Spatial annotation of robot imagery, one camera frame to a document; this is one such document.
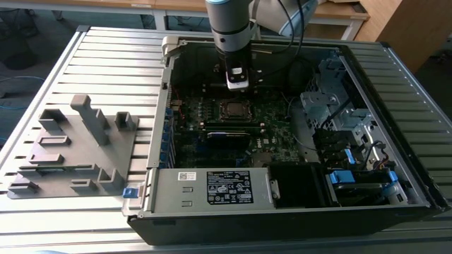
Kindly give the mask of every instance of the white sticker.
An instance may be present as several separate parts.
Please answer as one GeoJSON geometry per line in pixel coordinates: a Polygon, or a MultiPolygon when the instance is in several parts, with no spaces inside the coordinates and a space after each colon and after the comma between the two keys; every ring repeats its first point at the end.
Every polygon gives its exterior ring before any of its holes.
{"type": "Polygon", "coordinates": [[[151,8],[150,4],[131,4],[132,7],[151,8]]]}
{"type": "Polygon", "coordinates": [[[196,181],[196,172],[179,172],[179,181],[196,181]]]}
{"type": "Polygon", "coordinates": [[[239,68],[232,68],[232,74],[239,75],[239,74],[242,74],[242,72],[243,72],[243,70],[242,70],[240,67],[239,68]]]}

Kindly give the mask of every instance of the motherboard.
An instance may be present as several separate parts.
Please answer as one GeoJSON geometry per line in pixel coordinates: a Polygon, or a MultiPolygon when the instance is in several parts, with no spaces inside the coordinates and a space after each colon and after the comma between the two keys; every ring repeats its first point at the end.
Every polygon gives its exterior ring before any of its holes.
{"type": "Polygon", "coordinates": [[[174,95],[178,168],[300,161],[288,110],[295,97],[271,89],[231,92],[219,84],[174,87],[174,95]]]}

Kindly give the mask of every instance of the wooden table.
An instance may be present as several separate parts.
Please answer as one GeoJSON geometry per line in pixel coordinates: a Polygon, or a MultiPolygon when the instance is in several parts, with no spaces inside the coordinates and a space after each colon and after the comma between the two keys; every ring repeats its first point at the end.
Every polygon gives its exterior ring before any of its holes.
{"type": "MultiPolygon", "coordinates": [[[[158,30],[167,30],[167,16],[207,17],[206,0],[156,0],[152,8],[158,30]]],[[[354,40],[370,17],[356,12],[351,3],[327,2],[319,5],[310,24],[346,26],[342,40],[354,40]]]]}
{"type": "MultiPolygon", "coordinates": [[[[168,16],[207,17],[206,0],[7,0],[0,7],[104,13],[148,14],[156,18],[158,30],[168,29],[168,16]]],[[[343,40],[354,40],[367,13],[358,13],[348,3],[319,5],[312,24],[346,26],[343,40]]]]}

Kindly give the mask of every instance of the barcode sticker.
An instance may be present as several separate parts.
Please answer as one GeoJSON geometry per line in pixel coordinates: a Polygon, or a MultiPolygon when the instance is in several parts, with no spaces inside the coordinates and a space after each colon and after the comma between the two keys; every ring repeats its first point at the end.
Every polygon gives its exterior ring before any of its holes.
{"type": "Polygon", "coordinates": [[[196,172],[179,172],[179,181],[196,181],[196,172]]]}

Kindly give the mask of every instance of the floor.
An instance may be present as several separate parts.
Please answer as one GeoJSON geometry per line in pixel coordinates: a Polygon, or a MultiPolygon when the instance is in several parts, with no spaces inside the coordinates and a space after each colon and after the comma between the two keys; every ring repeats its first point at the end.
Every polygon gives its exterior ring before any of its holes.
{"type": "MultiPolygon", "coordinates": [[[[108,26],[116,28],[143,29],[144,24],[154,27],[151,17],[134,14],[83,13],[64,12],[64,20],[56,21],[51,11],[35,11],[35,23],[40,34],[28,39],[32,51],[39,56],[39,63],[22,71],[8,70],[0,63],[0,80],[3,76],[38,76],[46,78],[58,58],[71,40],[79,25],[108,26]]],[[[184,18],[186,25],[178,25],[178,20],[170,18],[170,29],[184,31],[210,31],[207,19],[184,18]]],[[[416,74],[418,79],[438,101],[447,115],[452,118],[452,59],[443,64],[438,64],[435,59],[430,59],[416,74]]],[[[12,79],[0,82],[0,91],[7,92],[7,96],[0,98],[3,107],[27,107],[34,95],[42,85],[36,79],[12,79]]],[[[6,140],[20,120],[23,110],[7,110],[0,108],[0,145],[6,140]]]]}

